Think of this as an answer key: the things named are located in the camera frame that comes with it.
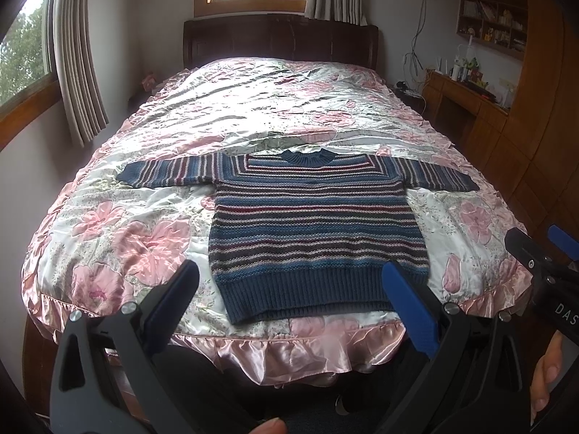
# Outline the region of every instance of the wall-mounted shelf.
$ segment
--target wall-mounted shelf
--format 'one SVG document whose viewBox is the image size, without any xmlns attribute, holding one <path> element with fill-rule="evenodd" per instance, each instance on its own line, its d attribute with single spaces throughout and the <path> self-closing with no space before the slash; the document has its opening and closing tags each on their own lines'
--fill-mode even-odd
<svg viewBox="0 0 579 434">
<path fill-rule="evenodd" d="M 503 17 L 506 11 L 511 18 Z M 473 41 L 477 44 L 523 60 L 527 21 L 528 13 L 524 8 L 496 1 L 460 0 L 456 32 L 466 39 L 474 32 Z"/>
</svg>

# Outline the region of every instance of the white wall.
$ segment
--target white wall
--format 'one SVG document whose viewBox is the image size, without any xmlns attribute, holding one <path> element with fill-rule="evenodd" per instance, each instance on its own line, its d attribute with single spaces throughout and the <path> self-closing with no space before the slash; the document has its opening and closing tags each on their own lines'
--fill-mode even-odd
<svg viewBox="0 0 579 434">
<path fill-rule="evenodd" d="M 89 35 L 109 126 L 83 150 L 72 146 L 62 102 L 29 124 L 0 152 L 0 359 L 22 391 L 26 310 L 20 270 L 30 239 L 60 189 L 127 117 L 140 80 L 134 0 L 89 0 Z"/>
<path fill-rule="evenodd" d="M 137 0 L 142 68 L 161 81 L 183 69 L 183 23 L 193 0 Z"/>
<path fill-rule="evenodd" d="M 389 84 L 404 80 L 402 57 L 410 51 L 416 33 L 422 0 L 364 0 L 368 22 L 380 28 L 378 72 Z M 416 53 L 425 68 L 434 67 L 437 56 L 453 64 L 457 46 L 465 40 L 456 34 L 460 0 L 427 0 L 427 17 Z M 484 80 L 498 85 L 499 77 L 518 82 L 522 63 L 499 52 L 476 46 Z"/>
</svg>

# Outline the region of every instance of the wooden desk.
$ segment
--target wooden desk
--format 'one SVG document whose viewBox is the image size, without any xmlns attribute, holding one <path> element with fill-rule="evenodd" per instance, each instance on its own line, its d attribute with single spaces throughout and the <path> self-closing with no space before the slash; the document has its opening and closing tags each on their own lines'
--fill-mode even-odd
<svg viewBox="0 0 579 434">
<path fill-rule="evenodd" d="M 428 74 L 422 95 L 426 100 L 424 118 L 482 171 L 499 141 L 508 113 L 462 83 L 436 72 Z"/>
</svg>

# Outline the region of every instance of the sweater collar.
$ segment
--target sweater collar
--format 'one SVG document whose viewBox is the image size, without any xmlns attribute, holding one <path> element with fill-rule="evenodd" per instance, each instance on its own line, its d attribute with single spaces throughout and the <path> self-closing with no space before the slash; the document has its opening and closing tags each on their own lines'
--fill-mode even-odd
<svg viewBox="0 0 579 434">
<path fill-rule="evenodd" d="M 292 165 L 308 166 L 310 168 L 327 165 L 335 156 L 336 154 L 334 152 L 324 149 L 312 153 L 291 152 L 290 150 L 280 153 L 282 160 L 285 160 Z"/>
</svg>

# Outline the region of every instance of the hand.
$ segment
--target hand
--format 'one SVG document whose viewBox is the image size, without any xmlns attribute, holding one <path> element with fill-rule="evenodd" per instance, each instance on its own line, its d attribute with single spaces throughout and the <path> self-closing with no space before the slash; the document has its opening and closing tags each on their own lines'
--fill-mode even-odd
<svg viewBox="0 0 579 434">
<path fill-rule="evenodd" d="M 286 424 L 279 418 L 269 420 L 257 426 L 250 434 L 287 434 Z"/>
<path fill-rule="evenodd" d="M 531 421 L 534 421 L 537 413 L 545 409 L 549 403 L 549 390 L 547 385 L 554 381 L 563 365 L 563 335 L 555 332 L 545 355 L 537 362 L 533 383 L 531 385 Z"/>
</svg>

